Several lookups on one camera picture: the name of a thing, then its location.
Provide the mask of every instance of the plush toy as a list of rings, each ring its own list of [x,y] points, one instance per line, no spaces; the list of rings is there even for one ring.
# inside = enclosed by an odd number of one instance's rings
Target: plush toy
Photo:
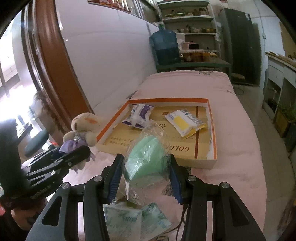
[[[96,134],[100,125],[102,124],[102,119],[92,113],[82,113],[76,116],[71,122],[72,131],[66,133],[63,137],[64,144],[59,149],[60,152],[69,153],[80,146],[93,147],[96,144]],[[90,156],[78,163],[73,170],[76,172],[82,170],[85,163],[92,158],[95,160],[93,153]]]

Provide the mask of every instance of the green plastic object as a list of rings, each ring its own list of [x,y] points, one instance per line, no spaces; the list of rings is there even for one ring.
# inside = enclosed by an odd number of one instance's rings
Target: green plastic object
[[[125,162],[126,181],[135,180],[150,174],[163,173],[167,168],[165,150],[158,138],[144,137],[131,150]]]

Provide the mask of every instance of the blue water jug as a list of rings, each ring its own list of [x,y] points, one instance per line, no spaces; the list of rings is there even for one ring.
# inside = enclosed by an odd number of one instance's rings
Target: blue water jug
[[[164,29],[162,25],[159,26],[159,31],[150,36],[150,45],[158,64],[174,64],[181,61],[176,33]]]

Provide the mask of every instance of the cardboard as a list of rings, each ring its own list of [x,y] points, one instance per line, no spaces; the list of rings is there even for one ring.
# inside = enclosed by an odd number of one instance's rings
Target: cardboard
[[[171,153],[174,154],[179,165],[212,168],[215,164],[217,154],[213,120],[208,100],[203,99],[203,101],[200,103],[188,100],[188,102],[178,103],[183,105],[177,105],[176,102],[146,103],[155,106],[150,119],[153,119],[166,132]],[[191,137],[183,139],[175,127],[165,118],[165,115],[181,109],[187,109],[191,114],[200,118],[208,124],[208,128],[201,129]],[[109,122],[110,125],[106,126],[99,134],[96,147],[100,151],[111,154],[122,153],[124,155],[129,144],[138,138],[141,129],[121,123],[129,115],[130,110],[131,103],[127,102],[119,110],[120,113],[117,112],[111,123]]]

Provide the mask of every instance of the tiled floor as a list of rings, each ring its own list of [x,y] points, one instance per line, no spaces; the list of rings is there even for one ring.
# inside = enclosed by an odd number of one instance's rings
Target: tiled floor
[[[261,149],[264,167],[267,201],[264,235],[267,241],[278,238],[278,223],[287,202],[294,195],[295,177],[283,139],[274,128],[270,118],[261,108],[263,92],[259,87],[240,86],[244,94],[237,95],[249,115]]]

